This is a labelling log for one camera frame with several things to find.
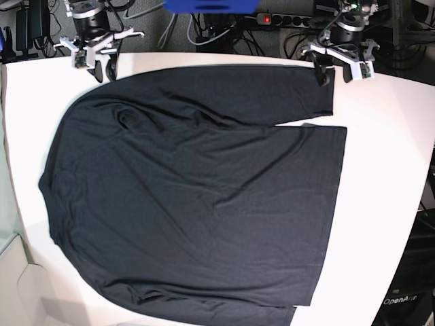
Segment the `gray carpet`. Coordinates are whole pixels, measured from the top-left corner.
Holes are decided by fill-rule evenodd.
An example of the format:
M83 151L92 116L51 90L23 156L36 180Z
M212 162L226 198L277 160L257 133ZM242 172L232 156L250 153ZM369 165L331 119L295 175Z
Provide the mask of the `gray carpet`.
M147 8L150 8L161 0L137 0L136 4L131 8L129 14L141 12ZM126 3L126 0L113 0L114 5L122 5ZM310 16L312 14L313 0L262 0L257 8L257 12L272 12L280 14L300 14ZM68 36L72 38L75 35L74 23L71 18L66 17L65 6L63 0L57 0L56 5L52 11L60 25L62 30L59 31L59 27L54 19L51 17L51 31L53 40L58 42L60 36ZM13 36L15 35L15 15L16 10L9 12L0 12L0 26L10 26ZM145 37L142 38L129 38L124 40L122 44L123 52L157 52L161 51L157 48L157 42L166 29L172 13L165 9L161 9L157 12L142 16L134 20L128 20L125 25L129 25L135 28L136 31L143 31ZM115 28L117 26L116 19L113 14L109 14L111 25ZM190 44L186 37L186 29L189 23L189 15L179 15L177 25L172 34L171 39L167 43L164 51L168 52L195 52L194 45ZM273 32L255 32L255 37L264 50L267 56L283 57L282 42L288 33L292 30L273 31ZM297 42L294 39L293 42L288 44L289 48ZM36 53L35 49L32 49L30 53ZM248 47L239 42L237 45L237 52L240 54L250 54Z

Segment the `black device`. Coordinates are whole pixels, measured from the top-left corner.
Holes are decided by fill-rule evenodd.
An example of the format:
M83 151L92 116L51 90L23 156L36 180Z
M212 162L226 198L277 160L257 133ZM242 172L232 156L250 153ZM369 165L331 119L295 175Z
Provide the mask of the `black device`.
M32 47L33 42L29 28L29 10L22 8L16 12L16 50L27 53Z
M31 39L50 36L50 10L48 0L29 1L29 23Z
M435 309L435 209L417 213L373 326L425 325Z

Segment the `shirt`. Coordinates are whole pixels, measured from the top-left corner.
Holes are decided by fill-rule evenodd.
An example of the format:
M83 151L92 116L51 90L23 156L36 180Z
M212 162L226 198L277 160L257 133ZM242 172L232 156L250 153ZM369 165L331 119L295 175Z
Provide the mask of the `shirt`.
M334 80L333 71L329 71ZM323 266L346 128L312 69L166 69L106 84L58 127L39 183L83 279L141 314L288 326Z

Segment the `power strip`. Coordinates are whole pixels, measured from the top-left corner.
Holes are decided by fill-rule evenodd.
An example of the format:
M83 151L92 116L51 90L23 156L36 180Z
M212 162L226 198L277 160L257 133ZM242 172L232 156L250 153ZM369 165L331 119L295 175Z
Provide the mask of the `power strip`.
M281 15L281 14L257 14L257 24L262 26L278 26L290 29L309 29L310 16Z

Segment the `blue object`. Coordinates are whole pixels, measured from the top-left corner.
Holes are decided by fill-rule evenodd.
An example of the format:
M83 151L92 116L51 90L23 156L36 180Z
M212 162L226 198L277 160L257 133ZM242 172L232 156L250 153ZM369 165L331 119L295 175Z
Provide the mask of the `blue object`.
M5 37L3 36L3 32L1 31L1 27L0 27L0 52L3 51L5 44L6 44Z
M260 0L167 0L165 7L176 14L252 14Z

